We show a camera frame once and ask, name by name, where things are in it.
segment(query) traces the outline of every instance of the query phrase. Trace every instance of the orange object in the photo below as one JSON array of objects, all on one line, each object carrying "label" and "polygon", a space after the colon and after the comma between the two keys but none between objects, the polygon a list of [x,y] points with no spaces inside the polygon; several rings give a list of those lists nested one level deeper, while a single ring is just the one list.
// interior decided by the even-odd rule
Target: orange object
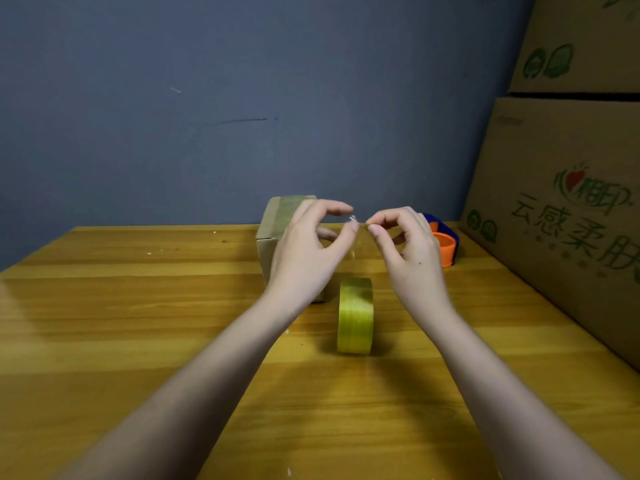
[{"label": "orange object", "polygon": [[453,254],[456,252],[456,240],[448,234],[434,232],[434,236],[440,243],[440,258],[442,259],[442,267],[448,267],[453,264]]}]

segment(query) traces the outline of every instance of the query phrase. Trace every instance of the yellow tape roll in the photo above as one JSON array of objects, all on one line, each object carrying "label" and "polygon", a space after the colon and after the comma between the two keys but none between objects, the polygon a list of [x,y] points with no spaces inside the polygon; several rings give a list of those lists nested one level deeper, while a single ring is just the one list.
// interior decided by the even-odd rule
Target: yellow tape roll
[{"label": "yellow tape roll", "polygon": [[340,281],[338,352],[368,354],[373,341],[373,286],[369,278]]}]

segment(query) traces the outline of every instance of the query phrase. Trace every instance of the small cardboard box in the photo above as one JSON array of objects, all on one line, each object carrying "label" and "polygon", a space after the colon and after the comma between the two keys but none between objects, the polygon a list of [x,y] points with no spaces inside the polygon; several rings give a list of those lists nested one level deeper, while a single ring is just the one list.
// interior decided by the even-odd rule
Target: small cardboard box
[{"label": "small cardboard box", "polygon": [[[271,261],[273,254],[278,245],[278,241],[284,234],[293,213],[298,206],[306,199],[315,199],[315,195],[290,195],[286,197],[273,197],[267,204],[264,211],[258,234],[255,236],[255,243],[258,246],[258,256],[260,258],[260,266],[262,267],[262,275],[264,284],[269,283],[271,275]],[[314,302],[324,301],[323,293],[316,297]]]},{"label": "small cardboard box", "polygon": [[640,92],[640,0],[537,0],[509,92]]},{"label": "small cardboard box", "polygon": [[640,103],[501,98],[461,229],[640,369]]}]

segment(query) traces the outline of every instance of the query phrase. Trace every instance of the wall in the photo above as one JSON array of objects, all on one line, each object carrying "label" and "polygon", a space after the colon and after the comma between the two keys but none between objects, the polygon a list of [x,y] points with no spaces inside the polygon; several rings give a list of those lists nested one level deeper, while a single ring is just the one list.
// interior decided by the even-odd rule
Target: wall
[{"label": "wall", "polygon": [[531,6],[2,0],[0,267],[74,225],[256,223],[281,194],[455,219]]}]

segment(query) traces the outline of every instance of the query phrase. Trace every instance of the table top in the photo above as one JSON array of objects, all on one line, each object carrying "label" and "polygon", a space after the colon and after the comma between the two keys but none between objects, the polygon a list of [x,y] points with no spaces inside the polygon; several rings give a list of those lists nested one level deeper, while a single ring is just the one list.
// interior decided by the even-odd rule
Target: table top
[{"label": "table top", "polygon": [[[257,226],[76,228],[0,274],[0,477],[42,478],[259,297]],[[335,351],[340,276],[372,279],[370,356]],[[460,314],[615,467],[640,477],[640,374],[461,235]],[[497,478],[437,349],[361,230],[278,339],[202,478]]]}]

